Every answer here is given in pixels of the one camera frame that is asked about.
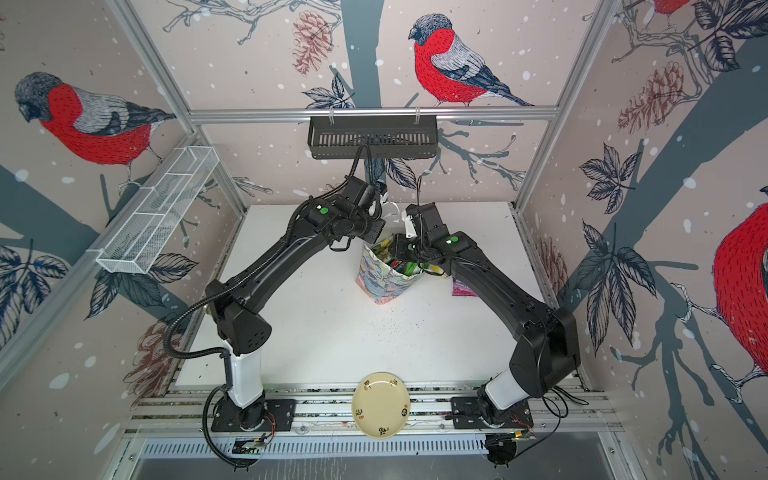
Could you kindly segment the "purple candy snack bag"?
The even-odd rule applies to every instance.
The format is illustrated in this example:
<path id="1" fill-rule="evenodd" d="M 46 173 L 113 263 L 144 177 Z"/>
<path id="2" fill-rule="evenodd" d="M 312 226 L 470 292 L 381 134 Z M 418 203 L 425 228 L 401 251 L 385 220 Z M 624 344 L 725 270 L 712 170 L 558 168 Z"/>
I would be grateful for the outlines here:
<path id="1" fill-rule="evenodd" d="M 462 281 L 452 279 L 452 295 L 454 297 L 476 297 L 477 294 Z"/>

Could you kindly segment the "patterned paper gift bag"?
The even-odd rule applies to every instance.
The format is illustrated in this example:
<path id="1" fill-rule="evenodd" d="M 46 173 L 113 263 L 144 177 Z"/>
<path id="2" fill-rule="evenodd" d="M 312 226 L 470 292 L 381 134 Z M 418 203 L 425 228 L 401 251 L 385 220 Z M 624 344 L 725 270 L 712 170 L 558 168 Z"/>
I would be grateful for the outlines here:
<path id="1" fill-rule="evenodd" d="M 422 275 L 404 276 L 396 268 L 403 263 L 393 260 L 389 263 L 380 261 L 370 250 L 370 247 L 397 233 L 405 233 L 402 223 L 403 211 L 392 202 L 387 201 L 382 206 L 382 218 L 386 224 L 374 243 L 364 243 L 361 254 L 356 284 L 376 304 L 383 305 L 403 294 Z"/>

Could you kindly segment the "green Fox's candy bag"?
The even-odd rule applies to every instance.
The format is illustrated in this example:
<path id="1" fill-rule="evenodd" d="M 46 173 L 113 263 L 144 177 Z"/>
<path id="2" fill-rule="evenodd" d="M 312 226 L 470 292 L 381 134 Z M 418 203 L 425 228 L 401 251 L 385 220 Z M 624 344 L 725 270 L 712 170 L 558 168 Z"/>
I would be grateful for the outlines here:
<path id="1" fill-rule="evenodd" d="M 393 237 L 389 236 L 379 243 L 370 247 L 371 252 L 382 262 L 389 263 L 393 260 L 393 256 L 390 252 L 390 246 L 392 245 Z"/>

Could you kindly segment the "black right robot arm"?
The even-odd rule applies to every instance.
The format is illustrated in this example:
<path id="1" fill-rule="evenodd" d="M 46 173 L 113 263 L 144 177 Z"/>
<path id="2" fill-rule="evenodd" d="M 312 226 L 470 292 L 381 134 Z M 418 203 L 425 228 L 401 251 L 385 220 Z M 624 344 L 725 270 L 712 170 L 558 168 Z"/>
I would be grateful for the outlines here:
<path id="1" fill-rule="evenodd" d="M 513 406 L 542 398 L 581 365 L 577 322 L 523 290 L 485 255 L 469 235 L 451 232 L 435 204 L 411 204 L 415 235 L 396 234 L 389 247 L 398 260 L 426 263 L 466 284 L 512 333 L 516 346 L 505 370 L 478 392 L 480 416 L 500 425 Z"/>

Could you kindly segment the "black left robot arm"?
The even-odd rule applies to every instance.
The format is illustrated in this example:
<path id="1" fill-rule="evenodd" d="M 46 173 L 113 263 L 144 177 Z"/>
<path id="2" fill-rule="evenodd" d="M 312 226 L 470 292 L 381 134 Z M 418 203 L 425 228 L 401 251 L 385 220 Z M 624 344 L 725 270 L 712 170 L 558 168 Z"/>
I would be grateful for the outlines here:
<path id="1" fill-rule="evenodd" d="M 349 176 L 337 189 L 300 204 L 285 233 L 249 267 L 206 287 L 210 315 L 226 350 L 226 395 L 238 414 L 253 417 L 263 410 L 260 349 L 272 327 L 260 311 L 270 297 L 315 254 L 342 240 L 371 242 L 384 226 L 376 188 Z"/>

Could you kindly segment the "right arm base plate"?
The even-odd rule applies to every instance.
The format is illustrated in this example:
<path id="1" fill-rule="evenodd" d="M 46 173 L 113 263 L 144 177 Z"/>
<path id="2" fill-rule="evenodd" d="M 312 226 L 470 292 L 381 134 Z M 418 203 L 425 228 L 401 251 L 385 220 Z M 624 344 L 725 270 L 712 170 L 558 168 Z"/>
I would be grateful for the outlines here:
<path id="1" fill-rule="evenodd" d="M 517 402 L 506 409 L 497 409 L 490 400 L 480 397 L 452 397 L 445 419 L 457 430 L 533 428 L 528 402 Z"/>

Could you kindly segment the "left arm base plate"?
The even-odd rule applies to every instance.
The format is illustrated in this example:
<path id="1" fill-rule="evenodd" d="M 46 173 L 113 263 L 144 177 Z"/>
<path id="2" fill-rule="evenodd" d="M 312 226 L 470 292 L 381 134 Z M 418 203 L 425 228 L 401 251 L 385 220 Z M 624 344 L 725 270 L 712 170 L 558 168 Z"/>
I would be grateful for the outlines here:
<path id="1" fill-rule="evenodd" d="M 291 430 L 297 402 L 294 399 L 262 399 L 240 408 L 228 397 L 218 400 L 212 414 L 212 431 L 288 432 Z"/>

